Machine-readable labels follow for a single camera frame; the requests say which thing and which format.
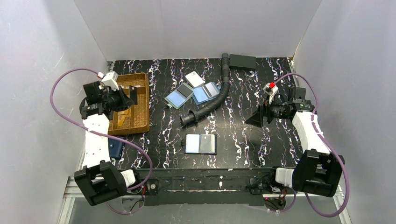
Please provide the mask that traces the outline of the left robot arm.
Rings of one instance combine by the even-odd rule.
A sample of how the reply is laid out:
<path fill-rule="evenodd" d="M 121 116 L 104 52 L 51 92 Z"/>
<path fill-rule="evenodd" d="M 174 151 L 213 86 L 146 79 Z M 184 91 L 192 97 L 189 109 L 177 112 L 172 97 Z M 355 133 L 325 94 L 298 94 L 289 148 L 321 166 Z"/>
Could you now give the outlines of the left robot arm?
<path fill-rule="evenodd" d="M 91 206 L 107 203 L 134 190 L 141 190 L 143 198 L 157 195 L 159 180 L 151 177 L 152 170 L 141 178 L 135 169 L 118 170 L 110 158 L 109 139 L 123 143 L 126 140 L 108 134 L 109 117 L 137 104 L 137 88 L 123 89 L 116 82 L 108 85 L 97 81 L 85 84 L 83 89 L 86 97 L 79 111 L 85 129 L 85 157 L 74 180 L 87 202 Z"/>

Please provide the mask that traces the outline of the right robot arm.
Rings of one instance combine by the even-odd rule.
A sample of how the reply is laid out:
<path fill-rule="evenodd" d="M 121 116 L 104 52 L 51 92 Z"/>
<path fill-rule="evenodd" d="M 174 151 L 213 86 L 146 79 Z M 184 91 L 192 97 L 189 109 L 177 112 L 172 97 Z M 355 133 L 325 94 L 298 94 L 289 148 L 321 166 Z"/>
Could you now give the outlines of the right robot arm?
<path fill-rule="evenodd" d="M 286 102 L 278 103 L 278 88 L 271 84 L 263 104 L 263 116 L 270 123 L 273 119 L 289 119 L 297 131 L 303 155 L 294 168 L 274 167 L 269 184 L 287 187 L 308 194 L 332 197 L 336 192 L 345 161 L 339 160 L 321 140 L 317 112 L 310 100 L 305 99 L 305 88 L 289 89 Z"/>

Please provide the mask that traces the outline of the gold cards in tray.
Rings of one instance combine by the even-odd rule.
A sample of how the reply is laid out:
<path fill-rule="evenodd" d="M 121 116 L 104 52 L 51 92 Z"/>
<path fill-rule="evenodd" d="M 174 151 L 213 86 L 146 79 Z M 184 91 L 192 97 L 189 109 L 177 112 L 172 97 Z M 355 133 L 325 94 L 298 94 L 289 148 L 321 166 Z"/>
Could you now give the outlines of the gold cards in tray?
<path fill-rule="evenodd" d="M 122 127 L 124 125 L 124 122 L 127 118 L 130 117 L 130 109 L 126 109 L 121 112 L 117 112 L 114 115 L 114 121 L 116 121 L 117 127 Z"/>

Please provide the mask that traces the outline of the white card in tray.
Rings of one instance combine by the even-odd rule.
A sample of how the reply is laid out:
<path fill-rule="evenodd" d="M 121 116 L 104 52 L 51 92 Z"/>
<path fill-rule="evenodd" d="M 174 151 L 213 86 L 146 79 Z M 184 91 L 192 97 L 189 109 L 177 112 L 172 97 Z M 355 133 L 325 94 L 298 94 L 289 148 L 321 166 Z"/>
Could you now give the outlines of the white card in tray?
<path fill-rule="evenodd" d="M 119 87 L 122 89 L 136 89 L 136 88 L 140 88 L 141 86 L 140 85 L 125 85 L 125 86 L 119 85 Z"/>

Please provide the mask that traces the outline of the green card holder open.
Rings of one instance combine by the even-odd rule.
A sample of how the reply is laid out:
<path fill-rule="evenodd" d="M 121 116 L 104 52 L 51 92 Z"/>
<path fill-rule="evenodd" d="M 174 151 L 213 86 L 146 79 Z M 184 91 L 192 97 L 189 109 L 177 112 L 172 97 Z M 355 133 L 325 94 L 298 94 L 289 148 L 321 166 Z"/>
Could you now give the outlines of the green card holder open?
<path fill-rule="evenodd" d="M 186 83 L 182 83 L 168 96 L 165 97 L 166 105 L 169 108 L 179 109 L 193 96 L 193 88 Z"/>

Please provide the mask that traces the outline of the blue card holder open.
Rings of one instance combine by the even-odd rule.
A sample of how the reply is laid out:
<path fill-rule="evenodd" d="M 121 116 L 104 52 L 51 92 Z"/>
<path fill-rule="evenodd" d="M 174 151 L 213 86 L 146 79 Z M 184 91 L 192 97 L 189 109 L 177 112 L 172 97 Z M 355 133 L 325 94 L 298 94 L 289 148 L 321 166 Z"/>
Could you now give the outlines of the blue card holder open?
<path fill-rule="evenodd" d="M 221 86 L 216 85 L 214 82 L 206 83 L 203 86 L 193 89 L 193 100 L 196 105 L 210 101 L 219 95 Z"/>

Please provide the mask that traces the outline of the white card case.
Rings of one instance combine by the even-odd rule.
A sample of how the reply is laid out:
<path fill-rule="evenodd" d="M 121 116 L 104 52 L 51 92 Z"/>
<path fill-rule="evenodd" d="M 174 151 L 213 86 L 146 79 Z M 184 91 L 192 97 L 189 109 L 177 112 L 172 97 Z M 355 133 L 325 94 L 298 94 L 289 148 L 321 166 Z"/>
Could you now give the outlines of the white card case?
<path fill-rule="evenodd" d="M 185 75 L 185 79 L 187 80 L 188 84 L 193 88 L 198 88 L 205 84 L 203 78 L 195 71 Z"/>

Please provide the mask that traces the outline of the woven wicker tray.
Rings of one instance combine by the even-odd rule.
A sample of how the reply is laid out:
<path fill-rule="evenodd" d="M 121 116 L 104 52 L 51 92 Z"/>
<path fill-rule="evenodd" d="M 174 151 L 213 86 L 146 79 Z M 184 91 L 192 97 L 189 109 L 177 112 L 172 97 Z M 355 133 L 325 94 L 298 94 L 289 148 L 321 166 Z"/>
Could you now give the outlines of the woven wicker tray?
<path fill-rule="evenodd" d="M 110 120 L 108 134 L 113 136 L 122 136 L 136 133 L 146 133 L 150 130 L 150 109 L 149 109 L 149 80 L 145 73 L 134 73 L 118 76 L 119 85 L 140 85 L 137 88 L 137 105 L 131 106 L 130 117 L 127 118 L 122 127 L 117 127 L 113 118 Z M 129 89 L 123 89 L 129 96 Z"/>

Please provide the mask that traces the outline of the black box at back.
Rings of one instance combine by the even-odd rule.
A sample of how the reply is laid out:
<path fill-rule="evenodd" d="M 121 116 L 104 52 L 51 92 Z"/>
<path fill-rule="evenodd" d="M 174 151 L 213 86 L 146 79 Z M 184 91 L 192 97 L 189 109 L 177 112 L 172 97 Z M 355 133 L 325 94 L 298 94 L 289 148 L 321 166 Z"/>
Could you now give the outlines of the black box at back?
<path fill-rule="evenodd" d="M 255 70 L 256 57 L 230 54 L 229 67 L 237 70 Z"/>

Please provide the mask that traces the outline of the aluminium frame rail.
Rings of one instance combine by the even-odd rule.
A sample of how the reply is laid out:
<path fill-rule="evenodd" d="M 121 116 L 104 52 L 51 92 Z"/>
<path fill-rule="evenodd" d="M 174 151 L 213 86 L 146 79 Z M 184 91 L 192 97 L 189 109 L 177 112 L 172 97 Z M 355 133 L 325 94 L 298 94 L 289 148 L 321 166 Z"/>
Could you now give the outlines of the aluminium frame rail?
<path fill-rule="evenodd" d="M 345 210 L 318 215 L 303 193 L 284 198 L 252 195 L 239 176 L 173 176 L 154 185 L 155 196 L 125 196 L 90 206 L 73 180 L 68 181 L 60 224 L 349 224 Z"/>

